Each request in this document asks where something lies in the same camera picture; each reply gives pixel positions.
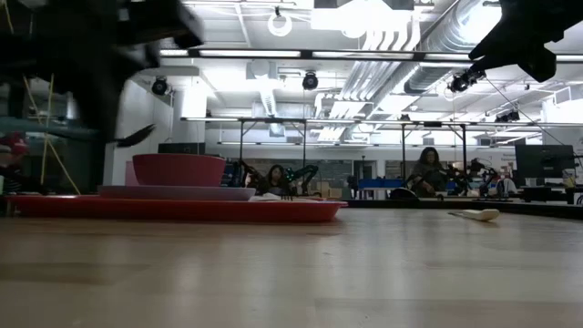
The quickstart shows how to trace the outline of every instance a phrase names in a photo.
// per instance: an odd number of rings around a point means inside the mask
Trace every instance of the exposed ductwork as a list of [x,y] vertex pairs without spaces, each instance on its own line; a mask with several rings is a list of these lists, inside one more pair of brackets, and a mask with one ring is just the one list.
[[[500,8],[485,6],[485,1],[460,0],[444,21],[421,42],[418,50],[460,53],[471,51],[500,17]],[[416,63],[401,64],[380,96],[386,96],[391,92],[423,94],[446,77],[451,69],[451,67],[425,67]]]

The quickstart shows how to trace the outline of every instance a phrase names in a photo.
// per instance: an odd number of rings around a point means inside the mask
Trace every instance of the yellow rope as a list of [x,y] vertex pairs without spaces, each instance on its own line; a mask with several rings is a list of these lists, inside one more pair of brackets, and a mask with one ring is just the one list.
[[[48,122],[51,117],[51,107],[53,103],[53,85],[55,84],[55,74],[51,74],[51,83],[48,90],[48,110],[46,112],[46,126],[48,127]],[[48,134],[45,132],[45,147],[43,149],[43,166],[40,173],[40,184],[45,184],[45,173],[46,173],[46,150],[48,149]]]
[[[7,1],[4,2],[4,8],[6,11],[6,21],[8,23],[8,27],[10,28],[10,33],[13,34],[15,32],[15,29],[14,29],[14,26],[12,25],[12,19],[10,18],[10,10],[8,9],[8,2]],[[49,111],[51,108],[53,85],[55,82],[54,78],[55,78],[55,75],[52,75],[51,76],[51,84],[50,84],[49,102],[48,102]],[[35,99],[33,98],[33,94],[30,90],[30,85],[28,84],[28,80],[26,79],[26,77],[24,75],[22,76],[22,79],[25,82],[26,93],[28,94],[28,98],[30,99],[30,103],[32,104],[33,109],[35,111],[36,119],[38,120],[38,124],[43,125],[43,121],[39,116],[38,106],[36,105]],[[69,172],[66,170],[65,164],[63,164],[63,161],[61,160],[61,158],[58,156],[58,153],[56,152],[55,146],[53,146],[53,142],[51,142],[51,140],[47,137],[47,135],[45,133],[45,147],[46,146],[49,146],[53,150],[53,154],[55,155],[56,161],[58,161],[58,164],[61,166],[61,169],[63,169],[63,172],[65,172],[66,178],[68,179],[69,183],[75,189],[75,192],[77,193],[77,195],[80,195],[81,192],[79,191],[79,188],[77,187],[75,182],[73,182],[73,180],[71,179]],[[45,162],[46,162],[46,149],[45,149],[45,153],[43,154],[43,163],[45,163]]]

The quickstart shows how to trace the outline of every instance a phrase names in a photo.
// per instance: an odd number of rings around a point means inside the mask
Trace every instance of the red object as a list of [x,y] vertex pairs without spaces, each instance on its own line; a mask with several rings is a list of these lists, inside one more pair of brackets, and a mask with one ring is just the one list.
[[36,218],[317,223],[334,220],[341,201],[271,202],[112,200],[99,196],[8,196],[20,216]]
[[225,159],[189,154],[135,155],[134,170],[140,185],[218,187]]
[[0,138],[0,145],[10,147],[13,155],[23,155],[28,152],[28,145],[26,145],[25,138],[20,132],[7,133]]

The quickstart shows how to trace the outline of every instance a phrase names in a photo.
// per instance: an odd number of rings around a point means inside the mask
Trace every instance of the computer monitor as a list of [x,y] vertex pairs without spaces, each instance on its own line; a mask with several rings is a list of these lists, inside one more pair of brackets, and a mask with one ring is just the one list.
[[573,146],[515,145],[515,150],[522,179],[563,178],[565,169],[575,168]]

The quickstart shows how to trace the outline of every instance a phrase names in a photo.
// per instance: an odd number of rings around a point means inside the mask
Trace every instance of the ceiling beam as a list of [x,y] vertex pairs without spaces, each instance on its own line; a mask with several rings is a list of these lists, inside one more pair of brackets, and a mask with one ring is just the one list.
[[235,12],[237,13],[237,17],[239,18],[240,30],[243,33],[243,37],[245,38],[245,43],[247,47],[252,48],[251,40],[249,39],[249,33],[247,32],[247,27],[245,26],[245,20],[243,19],[243,14],[240,10],[240,4],[235,4]]

